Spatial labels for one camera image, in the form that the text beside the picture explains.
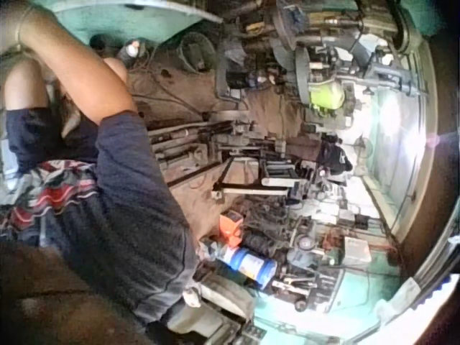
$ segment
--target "yellow-green cylinder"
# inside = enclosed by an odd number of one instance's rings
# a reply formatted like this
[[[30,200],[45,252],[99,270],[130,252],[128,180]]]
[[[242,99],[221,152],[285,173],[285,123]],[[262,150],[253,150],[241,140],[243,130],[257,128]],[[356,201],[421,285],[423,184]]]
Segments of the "yellow-green cylinder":
[[[310,84],[308,88],[310,90],[310,102],[316,106],[337,110],[344,103],[344,88],[337,80],[317,85]]]

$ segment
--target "bucket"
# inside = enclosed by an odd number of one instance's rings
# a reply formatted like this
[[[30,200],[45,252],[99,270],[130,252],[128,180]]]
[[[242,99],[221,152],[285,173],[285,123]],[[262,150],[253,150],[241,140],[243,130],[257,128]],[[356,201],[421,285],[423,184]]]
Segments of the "bucket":
[[[216,50],[211,41],[199,32],[189,32],[176,50],[183,67],[192,73],[207,73],[216,65]]]
[[[224,248],[224,254],[219,259],[233,270],[258,282],[265,289],[276,273],[277,263],[271,259],[262,259],[246,248]]]

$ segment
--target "box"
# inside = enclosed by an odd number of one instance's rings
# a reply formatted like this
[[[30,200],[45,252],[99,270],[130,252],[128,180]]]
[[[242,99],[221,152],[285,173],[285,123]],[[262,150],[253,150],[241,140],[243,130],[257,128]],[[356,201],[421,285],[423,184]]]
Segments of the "box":
[[[365,268],[371,261],[371,251],[367,241],[345,237],[345,256],[342,265]]]

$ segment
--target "person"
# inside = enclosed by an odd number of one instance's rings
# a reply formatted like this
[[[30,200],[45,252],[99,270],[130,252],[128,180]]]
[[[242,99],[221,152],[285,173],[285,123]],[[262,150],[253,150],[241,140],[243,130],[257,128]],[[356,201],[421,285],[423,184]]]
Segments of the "person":
[[[340,141],[338,137],[322,140],[309,134],[291,137],[286,139],[286,154],[316,162],[327,168],[331,175],[340,175],[353,170],[344,149],[337,145]]]
[[[41,7],[10,1],[0,10],[0,53],[14,45],[33,51],[84,114],[74,129],[79,141],[64,140],[39,63],[24,59],[8,74],[6,129],[20,183],[1,196],[1,242],[56,249],[142,330],[180,299],[197,259],[123,71]]]

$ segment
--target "orange object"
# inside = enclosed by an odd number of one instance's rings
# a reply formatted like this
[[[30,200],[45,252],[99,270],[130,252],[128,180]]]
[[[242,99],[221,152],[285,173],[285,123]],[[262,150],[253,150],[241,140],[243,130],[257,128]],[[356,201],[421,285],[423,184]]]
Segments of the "orange object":
[[[244,218],[241,214],[232,210],[221,214],[219,217],[219,231],[231,248],[237,247],[242,241],[242,231],[239,226],[243,223],[243,220]]]

